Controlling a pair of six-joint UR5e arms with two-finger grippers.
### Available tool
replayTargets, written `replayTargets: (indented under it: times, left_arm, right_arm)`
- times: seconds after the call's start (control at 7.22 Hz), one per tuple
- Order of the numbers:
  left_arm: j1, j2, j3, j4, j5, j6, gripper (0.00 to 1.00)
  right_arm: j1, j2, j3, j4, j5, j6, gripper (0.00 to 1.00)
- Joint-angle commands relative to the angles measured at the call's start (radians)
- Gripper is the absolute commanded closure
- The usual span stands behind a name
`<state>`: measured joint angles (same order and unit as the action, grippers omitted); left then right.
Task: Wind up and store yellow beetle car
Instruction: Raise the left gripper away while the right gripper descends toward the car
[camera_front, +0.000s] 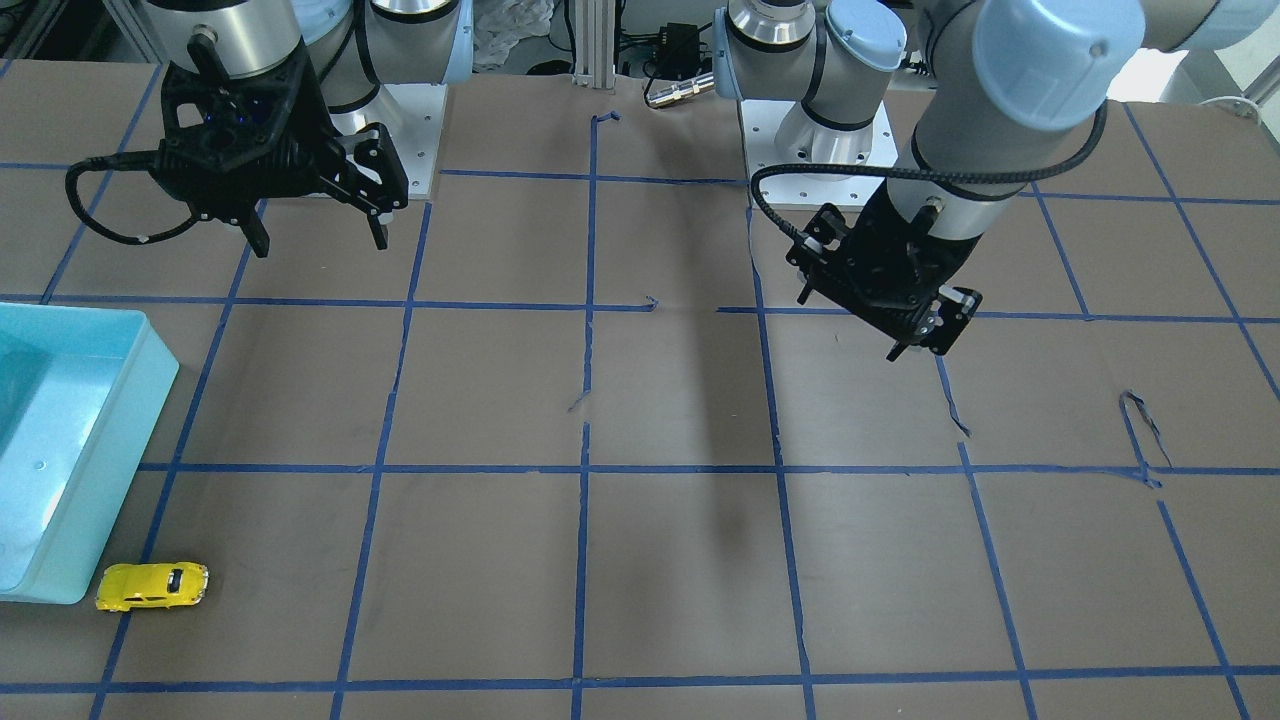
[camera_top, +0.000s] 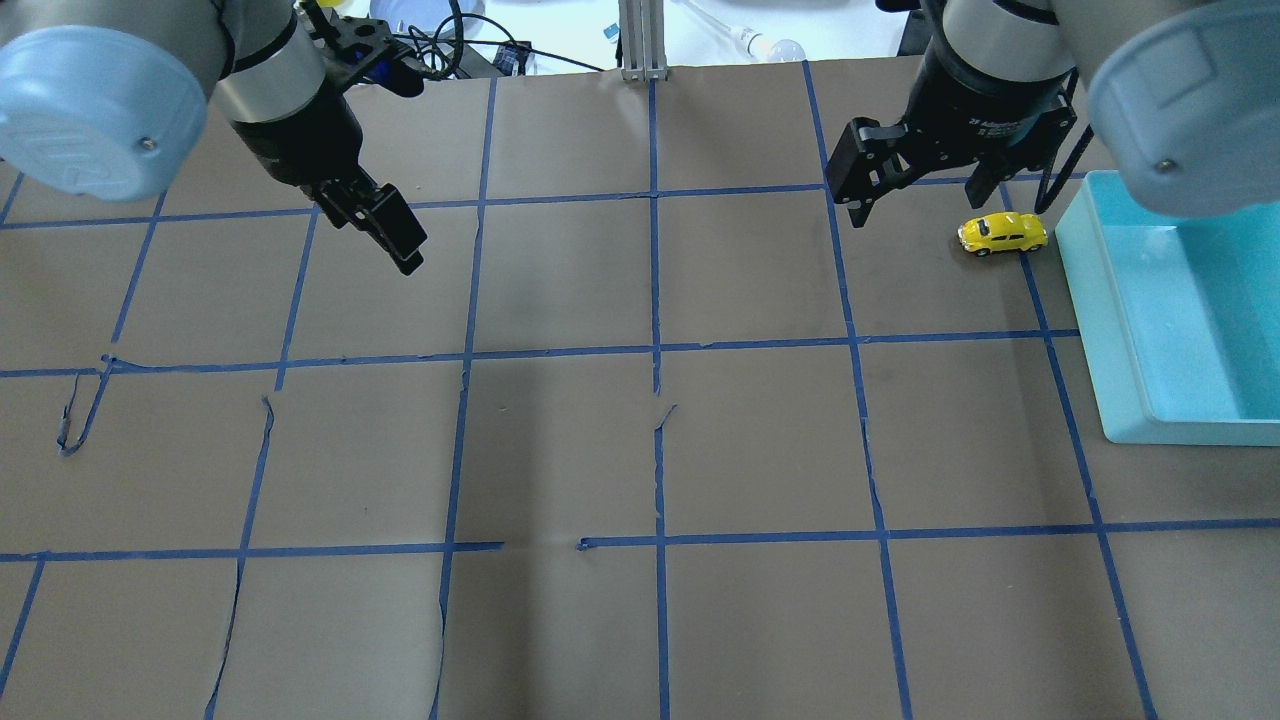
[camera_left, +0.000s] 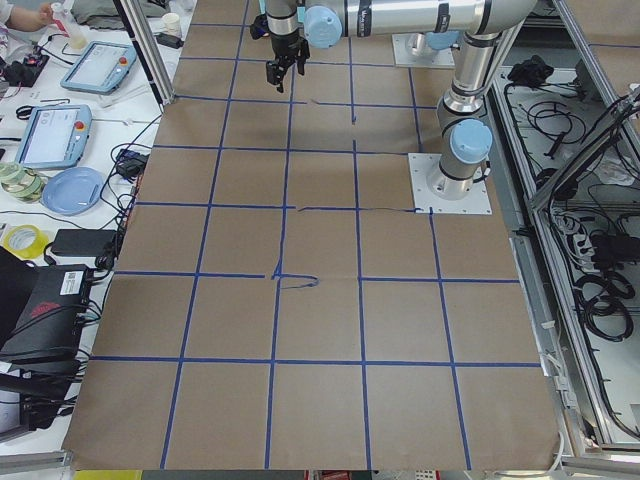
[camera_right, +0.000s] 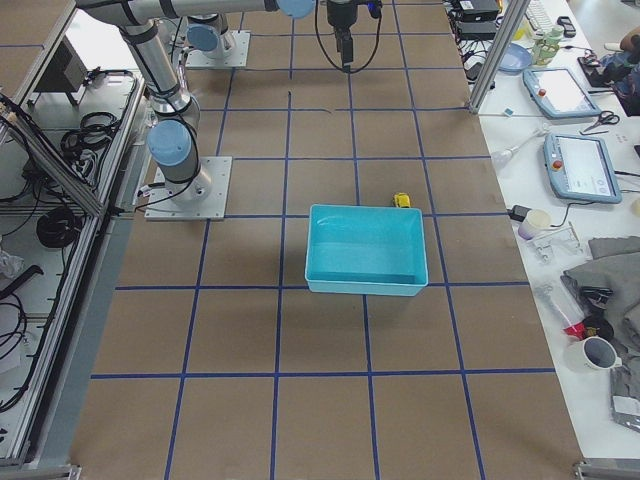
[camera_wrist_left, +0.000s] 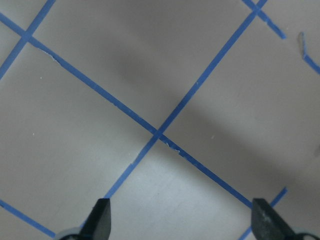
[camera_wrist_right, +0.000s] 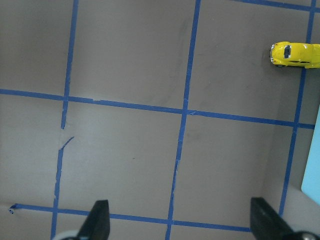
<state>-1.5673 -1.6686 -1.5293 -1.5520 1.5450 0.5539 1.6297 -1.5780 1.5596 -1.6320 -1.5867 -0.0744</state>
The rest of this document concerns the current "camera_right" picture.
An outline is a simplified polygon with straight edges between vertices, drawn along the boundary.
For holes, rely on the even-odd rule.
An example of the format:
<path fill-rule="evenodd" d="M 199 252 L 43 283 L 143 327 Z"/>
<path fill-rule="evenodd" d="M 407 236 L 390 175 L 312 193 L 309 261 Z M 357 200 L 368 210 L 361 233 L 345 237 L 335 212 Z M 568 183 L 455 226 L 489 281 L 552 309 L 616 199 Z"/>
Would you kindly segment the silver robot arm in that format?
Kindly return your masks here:
<path fill-rule="evenodd" d="M 285 15 L 300 19 L 314 13 L 314 32 L 318 46 L 327 62 L 336 70 L 345 74 L 358 73 L 374 59 L 380 38 L 382 23 L 381 1 L 324 1 L 326 6 L 327 22 L 332 27 L 336 43 L 336 51 L 340 55 L 340 64 L 337 65 L 329 56 L 320 38 L 318 17 L 321 1 L 276 1 L 275 5 Z M 364 5 L 371 18 L 377 21 L 375 42 L 368 60 L 358 68 L 353 68 L 354 45 L 351 27 L 358 19 L 358 8 Z M 209 58 L 223 58 L 233 52 L 235 38 L 229 30 L 228 22 L 223 14 L 208 14 L 204 16 L 188 16 L 186 40 L 197 51 Z"/>
<path fill-rule="evenodd" d="M 118 28 L 149 89 L 158 124 L 147 146 L 164 175 L 168 199 L 180 206 L 203 200 L 212 181 L 201 166 L 197 148 L 200 107 L 181 80 L 159 36 L 160 18 L 251 11 L 282 11 L 299 19 L 314 10 L 314 1 L 78 1 L 92 18 Z"/>

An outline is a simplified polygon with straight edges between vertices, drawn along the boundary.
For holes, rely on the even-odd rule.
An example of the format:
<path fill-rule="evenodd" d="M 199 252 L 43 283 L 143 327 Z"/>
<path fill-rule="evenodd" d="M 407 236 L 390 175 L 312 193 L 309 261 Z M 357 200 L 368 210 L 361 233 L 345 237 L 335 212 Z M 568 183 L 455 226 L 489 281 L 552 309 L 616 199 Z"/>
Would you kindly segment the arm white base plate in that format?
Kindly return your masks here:
<path fill-rule="evenodd" d="M 232 169 L 230 156 L 200 158 L 200 172 L 183 191 L 169 182 L 150 193 L 150 207 L 144 217 L 149 221 L 223 220 Z"/>
<path fill-rule="evenodd" d="M 213 28 L 191 25 L 187 31 L 186 67 L 196 70 L 245 68 L 248 60 L 250 32 L 227 30 L 221 34 Z"/>

